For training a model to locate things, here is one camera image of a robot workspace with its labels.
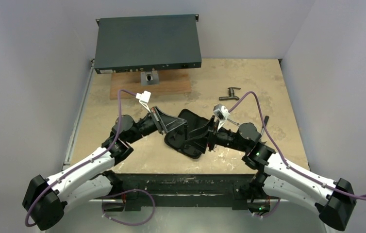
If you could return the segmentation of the black zippered tool case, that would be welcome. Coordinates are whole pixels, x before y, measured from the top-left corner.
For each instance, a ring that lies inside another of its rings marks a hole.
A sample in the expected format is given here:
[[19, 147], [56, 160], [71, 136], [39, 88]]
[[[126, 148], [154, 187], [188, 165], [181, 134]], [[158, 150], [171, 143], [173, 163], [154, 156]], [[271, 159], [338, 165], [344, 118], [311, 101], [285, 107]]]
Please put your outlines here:
[[187, 124], [168, 132], [164, 137], [164, 142], [168, 147], [180, 154], [191, 159], [199, 159], [202, 152], [187, 144], [185, 141], [189, 137], [191, 131], [204, 126], [208, 123], [209, 119], [201, 117], [189, 109], [182, 109], [178, 117], [185, 119]]

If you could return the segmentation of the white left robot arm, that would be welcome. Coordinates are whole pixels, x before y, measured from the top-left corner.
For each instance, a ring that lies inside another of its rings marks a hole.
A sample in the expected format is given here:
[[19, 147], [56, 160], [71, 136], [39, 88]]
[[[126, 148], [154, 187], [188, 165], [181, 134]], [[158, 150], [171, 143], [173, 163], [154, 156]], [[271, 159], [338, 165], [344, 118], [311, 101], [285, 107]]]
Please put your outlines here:
[[180, 126], [186, 130], [187, 121], [156, 106], [138, 122], [120, 114], [110, 136], [85, 159], [47, 178], [38, 175], [31, 179], [22, 202], [27, 211], [25, 225], [47, 230], [75, 206], [95, 198], [120, 197], [124, 204], [128, 191], [110, 168], [133, 152], [131, 143], [155, 131], [164, 134]]

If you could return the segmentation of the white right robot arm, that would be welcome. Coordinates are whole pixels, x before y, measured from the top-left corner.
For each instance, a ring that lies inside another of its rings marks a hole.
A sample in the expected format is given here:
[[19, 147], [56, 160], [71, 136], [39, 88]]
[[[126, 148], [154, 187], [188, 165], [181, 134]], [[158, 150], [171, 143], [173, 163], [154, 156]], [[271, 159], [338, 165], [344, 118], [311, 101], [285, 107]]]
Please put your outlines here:
[[349, 181], [338, 181], [312, 173], [280, 156], [260, 141], [261, 134], [253, 123], [243, 123], [236, 132], [218, 128], [214, 117], [192, 131], [184, 130], [185, 143], [201, 153], [223, 146], [244, 152], [246, 166], [257, 170], [250, 192], [260, 198], [264, 194], [294, 202], [318, 214], [329, 227], [344, 231], [356, 200]]

